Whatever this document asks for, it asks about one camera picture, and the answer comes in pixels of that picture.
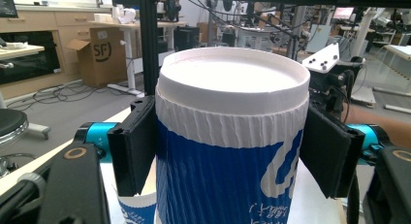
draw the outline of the black metal post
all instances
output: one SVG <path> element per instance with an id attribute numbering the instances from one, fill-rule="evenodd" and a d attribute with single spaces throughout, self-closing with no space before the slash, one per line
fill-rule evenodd
<path id="1" fill-rule="evenodd" d="M 140 0 L 142 65 L 145 95 L 154 95 L 159 77 L 156 0 Z"/>

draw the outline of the white table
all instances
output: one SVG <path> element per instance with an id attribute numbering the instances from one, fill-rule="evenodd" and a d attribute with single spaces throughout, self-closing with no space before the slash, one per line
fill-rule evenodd
<path id="1" fill-rule="evenodd" d="M 141 91 L 136 90 L 136 81 L 134 78 L 134 68 L 135 63 L 138 63 L 137 66 L 142 68 L 142 59 L 139 58 L 139 61 L 135 62 L 133 59 L 133 51 L 132 51 L 132 44 L 131 44 L 131 36 L 133 32 L 139 31 L 141 28 L 140 22 L 136 21 L 134 23 L 127 23 L 127 24 L 120 24 L 114 22 L 97 22 L 91 21 L 92 23 L 99 24 L 99 25 L 106 25 L 110 27 L 117 27 L 121 31 L 124 32 L 124 42 L 125 42 L 125 49 L 126 49 L 126 65 L 127 66 L 127 80 L 128 80 L 128 87 L 123 87 L 117 84 L 109 84 L 109 87 L 117 90 L 121 90 L 123 92 L 128 92 L 138 97 L 143 97 L 144 93 Z M 168 48 L 174 48 L 174 32 L 173 28 L 178 26 L 185 26 L 186 22 L 158 22 L 157 27 L 159 28 L 166 28 L 168 29 L 168 35 L 166 36 L 166 40 L 168 42 Z M 161 66 L 163 63 L 164 57 L 167 56 L 167 53 L 159 55 L 159 65 Z"/>
<path id="2" fill-rule="evenodd" d="M 0 48 L 0 60 L 7 60 L 10 58 L 36 54 L 39 51 L 43 51 L 43 50 L 45 50 L 44 47 L 37 47 L 37 46 L 30 46 L 30 45 L 26 46 L 25 48 L 18 48 L 18 49 Z M 7 106 L 4 102 L 3 95 L 0 91 L 0 109 L 6 109 L 6 108 Z M 50 132 L 50 128 L 48 126 L 38 125 L 34 123 L 29 123 L 28 130 L 35 132 L 35 133 L 43 134 L 46 139 L 48 139 L 48 132 Z"/>
<path id="3" fill-rule="evenodd" d="M 405 74 L 408 77 L 408 84 L 405 88 L 405 91 L 397 91 L 391 89 L 385 89 L 381 87 L 374 87 L 373 89 L 376 91 L 382 91 L 386 93 L 391 93 L 395 95 L 401 95 L 406 97 L 411 97 L 411 46 L 394 46 L 394 45 L 387 45 L 384 46 L 384 49 L 387 51 L 384 54 L 383 62 L 387 63 L 387 65 L 393 69 L 400 71 L 402 74 Z M 386 60 L 387 52 L 393 54 L 390 62 Z M 384 105 L 384 108 L 387 110 L 393 110 L 398 112 L 405 112 L 411 114 L 410 109 L 405 109 L 402 107 L 392 106 L 392 105 Z"/>
<path id="4" fill-rule="evenodd" d="M 120 122 L 128 114 L 130 110 L 124 110 L 115 116 L 107 119 L 107 122 Z M 15 172 L 12 172 L 8 176 L 0 179 L 0 195 L 9 190 L 14 184 L 17 183 L 18 178 L 25 174 L 30 173 L 40 167 L 49 158 L 55 155 L 58 151 L 62 150 L 71 141 L 64 143 L 63 145 L 55 148 L 47 154 L 39 157 L 38 159 L 30 162 L 29 164 L 21 167 Z M 107 191 L 110 203 L 111 220 L 121 219 L 121 212 L 119 211 L 119 205 L 116 200 L 115 194 L 112 190 Z M 289 224 L 340 224 L 346 223 L 345 215 L 343 212 L 342 204 L 339 199 L 326 199 L 321 192 L 319 186 L 315 182 L 311 173 L 306 169 L 303 163 L 299 162 L 299 168 L 297 172 L 296 186 L 294 189 L 294 198 L 291 204 Z"/>

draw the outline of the floor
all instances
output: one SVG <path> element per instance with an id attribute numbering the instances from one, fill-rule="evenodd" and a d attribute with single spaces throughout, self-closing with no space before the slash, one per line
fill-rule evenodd
<path id="1" fill-rule="evenodd" d="M 383 54 L 383 50 L 372 48 L 371 52 L 365 55 L 366 67 L 358 75 L 354 92 L 361 92 L 362 89 L 373 86 L 405 89 L 409 80 L 382 63 L 380 58 Z M 143 89 L 142 75 L 137 75 L 137 88 Z M 410 98 L 382 92 L 373 93 L 376 101 L 373 109 L 368 108 L 366 103 L 359 102 L 354 105 L 411 124 L 411 114 L 384 109 L 385 104 L 411 109 Z M 120 93 L 108 88 L 90 88 L 80 82 L 53 87 L 37 93 L 35 97 L 25 97 L 21 101 L 9 104 L 9 108 L 23 110 L 31 122 L 49 126 L 51 128 L 49 139 L 45 140 L 43 136 L 29 133 L 12 147 L 0 149 L 0 155 L 29 153 L 39 157 L 70 140 L 81 124 L 103 121 L 115 113 L 127 109 L 135 99 L 135 96 L 127 93 Z M 15 161 L 20 165 L 30 160 L 32 159 L 29 157 L 15 158 Z M 369 185 L 372 174 L 373 168 L 369 166 L 358 167 L 362 196 Z"/>

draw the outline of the gray floor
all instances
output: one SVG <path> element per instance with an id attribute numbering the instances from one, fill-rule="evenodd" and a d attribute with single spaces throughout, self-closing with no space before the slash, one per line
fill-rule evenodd
<path id="1" fill-rule="evenodd" d="M 396 73 L 393 69 L 380 61 L 384 51 L 378 48 L 372 48 L 370 53 L 365 55 L 366 68 L 362 69 L 356 81 L 354 92 L 358 89 L 379 86 L 383 88 L 393 88 L 404 91 L 409 80 Z M 142 77 L 137 76 L 138 89 L 142 89 Z M 87 89 L 79 83 L 71 84 L 72 88 L 64 90 L 65 94 L 78 93 L 82 89 Z M 81 95 L 71 97 L 73 102 L 56 102 L 53 104 L 36 103 L 25 112 L 31 122 L 43 124 L 51 127 L 49 139 L 45 140 L 40 135 L 27 134 L 12 147 L 0 151 L 0 155 L 11 153 L 31 153 L 35 156 L 50 151 L 51 149 L 70 140 L 85 122 L 99 122 L 129 107 L 129 104 L 136 99 L 129 94 L 120 94 L 118 91 L 112 91 L 107 88 L 94 90 L 89 96 L 87 92 Z M 376 104 L 373 109 L 367 108 L 365 103 L 357 103 L 362 109 L 375 112 L 380 115 L 389 116 L 404 122 L 411 123 L 411 114 L 403 112 L 394 112 L 384 109 L 385 104 L 397 105 L 411 109 L 411 98 L 404 98 L 397 95 L 386 94 L 382 92 L 373 92 Z M 43 102 L 55 102 L 56 100 L 45 100 Z M 30 159 L 18 158 L 17 163 L 24 164 Z M 369 166 L 359 166 L 358 174 L 360 180 L 360 189 L 362 196 L 366 191 L 373 174 L 373 168 Z"/>

